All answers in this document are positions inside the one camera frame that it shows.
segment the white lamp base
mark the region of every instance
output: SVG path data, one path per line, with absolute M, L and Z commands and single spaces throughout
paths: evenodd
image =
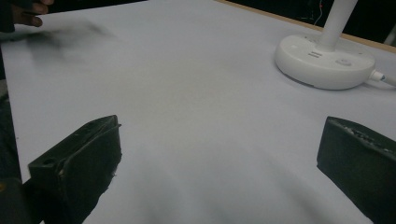
M 316 49 L 320 35 L 291 35 L 276 48 L 276 64 L 286 75 L 325 90 L 353 88 L 368 80 L 375 58 L 360 46 L 339 39 L 335 51 Z

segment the tabletop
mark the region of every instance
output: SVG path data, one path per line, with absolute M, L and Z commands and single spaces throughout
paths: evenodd
M 122 124 L 117 176 L 84 223 L 371 223 L 316 157 L 328 116 L 396 139 L 395 90 L 323 91 L 284 76 L 276 45 L 317 31 L 212 0 L 42 19 L 2 37 L 23 180 L 86 122 Z M 367 49 L 396 75 L 395 54 Z

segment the human hand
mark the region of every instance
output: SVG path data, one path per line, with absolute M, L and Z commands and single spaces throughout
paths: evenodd
M 54 0 L 40 0 L 39 3 L 33 3 L 32 9 L 25 9 L 21 7 L 12 7 L 12 16 L 15 24 L 23 24 L 29 26 L 39 27 L 43 21 L 37 15 L 44 15 L 49 12 L 49 5 L 53 4 Z

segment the white lamp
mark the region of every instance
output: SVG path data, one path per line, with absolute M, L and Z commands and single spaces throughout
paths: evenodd
M 322 35 L 291 35 L 276 48 L 276 64 L 286 75 L 326 90 L 343 90 L 369 78 L 380 80 L 375 58 L 351 41 L 340 39 L 358 0 L 335 0 Z

